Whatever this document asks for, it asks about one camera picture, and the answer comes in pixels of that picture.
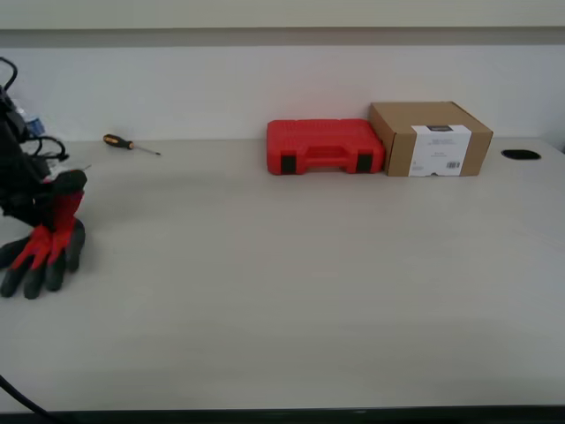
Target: red and black glove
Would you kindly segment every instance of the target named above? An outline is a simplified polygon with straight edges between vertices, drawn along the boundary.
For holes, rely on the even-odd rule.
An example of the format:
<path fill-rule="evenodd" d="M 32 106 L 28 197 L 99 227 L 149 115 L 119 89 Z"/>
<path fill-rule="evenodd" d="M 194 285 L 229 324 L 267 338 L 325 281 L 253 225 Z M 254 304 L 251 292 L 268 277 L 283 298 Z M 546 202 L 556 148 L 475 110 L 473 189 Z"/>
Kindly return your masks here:
<path fill-rule="evenodd" d="M 44 225 L 31 235 L 0 248 L 0 268 L 8 268 L 0 286 L 0 295 L 11 297 L 23 283 L 24 295 L 35 299 L 41 287 L 58 291 L 64 272 L 79 268 L 80 252 L 85 244 L 85 227 L 74 217 L 83 192 L 59 195 L 53 204 L 53 229 Z"/>

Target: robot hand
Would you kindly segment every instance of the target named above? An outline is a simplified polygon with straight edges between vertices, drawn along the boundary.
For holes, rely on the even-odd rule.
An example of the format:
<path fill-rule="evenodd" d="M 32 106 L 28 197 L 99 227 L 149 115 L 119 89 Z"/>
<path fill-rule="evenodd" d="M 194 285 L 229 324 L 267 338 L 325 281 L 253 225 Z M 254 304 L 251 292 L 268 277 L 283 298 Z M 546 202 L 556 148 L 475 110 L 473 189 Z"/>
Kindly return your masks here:
<path fill-rule="evenodd" d="M 0 248 L 0 268 L 9 267 L 0 295 L 9 298 L 23 283 L 25 296 L 35 299 L 42 285 L 55 292 L 63 284 L 65 270 L 79 267 L 85 228 L 74 214 L 87 176 L 81 170 L 69 170 L 51 180 L 48 161 L 64 161 L 68 157 L 64 145 L 53 137 L 29 132 L 7 93 L 18 68 L 3 57 L 0 62 L 12 68 L 10 79 L 0 85 L 0 208 L 4 215 L 34 227 L 28 238 Z M 59 153 L 42 154 L 45 140 L 57 144 Z M 20 147 L 28 141 L 38 143 L 32 154 Z"/>
<path fill-rule="evenodd" d="M 81 198 L 82 193 L 58 196 L 53 230 L 38 225 L 29 237 L 0 248 L 0 268 L 9 267 L 0 285 L 2 297 L 11 297 L 20 284 L 27 299 L 36 299 L 42 286 L 56 292 L 63 284 L 64 272 L 79 268 L 86 234 L 74 213 Z"/>

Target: wire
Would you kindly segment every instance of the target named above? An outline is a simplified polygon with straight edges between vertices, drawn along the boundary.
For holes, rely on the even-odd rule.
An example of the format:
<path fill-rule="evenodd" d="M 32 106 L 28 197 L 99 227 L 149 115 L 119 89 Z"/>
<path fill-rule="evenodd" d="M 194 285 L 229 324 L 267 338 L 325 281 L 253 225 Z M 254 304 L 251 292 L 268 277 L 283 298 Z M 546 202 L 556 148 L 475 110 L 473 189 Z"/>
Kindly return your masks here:
<path fill-rule="evenodd" d="M 11 67 L 11 77 L 10 79 L 8 79 L 8 82 L 4 84 L 4 90 L 8 91 L 8 88 L 10 88 L 10 86 L 18 77 L 18 67 L 15 64 L 13 64 L 11 61 L 6 59 L 5 57 L 0 57 L 0 62 L 4 62 L 5 64 Z"/>
<path fill-rule="evenodd" d="M 52 155 L 50 155 L 50 154 L 40 155 L 39 153 L 43 149 L 43 141 L 44 140 L 49 140 L 49 141 L 52 141 L 55 144 L 57 144 L 60 148 L 59 153 L 52 154 Z M 42 136 L 39 136 L 39 137 L 32 137 L 30 139 L 27 139 L 26 141 L 37 141 L 39 143 L 38 146 L 37 146 L 37 149 L 31 154 L 32 157 L 41 157 L 43 159 L 57 159 L 60 162 L 69 158 L 69 155 L 67 155 L 67 150 L 66 150 L 64 144 L 61 142 L 61 140 L 56 139 L 55 137 L 51 137 L 49 135 L 42 135 Z"/>
<path fill-rule="evenodd" d="M 29 400 L 27 397 L 22 395 L 20 392 L 16 390 L 14 386 L 9 384 L 5 378 L 0 375 L 0 387 L 4 389 L 6 393 L 20 402 L 23 406 L 25 406 L 30 411 L 36 413 L 37 415 L 41 416 L 44 420 L 51 422 L 53 424 L 67 424 L 64 421 L 56 418 L 54 415 L 48 413 L 40 406 L 36 405 L 34 402 Z"/>

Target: brown box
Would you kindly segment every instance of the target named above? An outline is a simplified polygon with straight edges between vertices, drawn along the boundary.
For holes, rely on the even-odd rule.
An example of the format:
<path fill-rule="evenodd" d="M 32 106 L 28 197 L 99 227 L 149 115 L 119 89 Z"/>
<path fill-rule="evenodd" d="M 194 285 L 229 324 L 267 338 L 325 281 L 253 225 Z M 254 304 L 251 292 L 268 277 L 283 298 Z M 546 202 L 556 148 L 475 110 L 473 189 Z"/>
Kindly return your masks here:
<path fill-rule="evenodd" d="M 383 168 L 391 177 L 478 175 L 493 137 L 491 130 L 454 102 L 372 103 L 369 121 L 385 146 Z M 416 163 L 419 158 L 423 167 Z"/>

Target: red tool case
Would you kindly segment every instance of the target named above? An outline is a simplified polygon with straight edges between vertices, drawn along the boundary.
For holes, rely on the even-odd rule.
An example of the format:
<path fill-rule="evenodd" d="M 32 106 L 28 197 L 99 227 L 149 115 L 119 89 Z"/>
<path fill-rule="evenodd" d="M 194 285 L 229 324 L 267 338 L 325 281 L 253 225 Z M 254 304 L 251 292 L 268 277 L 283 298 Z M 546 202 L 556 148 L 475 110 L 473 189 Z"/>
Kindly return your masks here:
<path fill-rule="evenodd" d="M 340 167 L 378 172 L 385 149 L 364 119 L 278 120 L 267 126 L 267 168 L 275 175 Z"/>

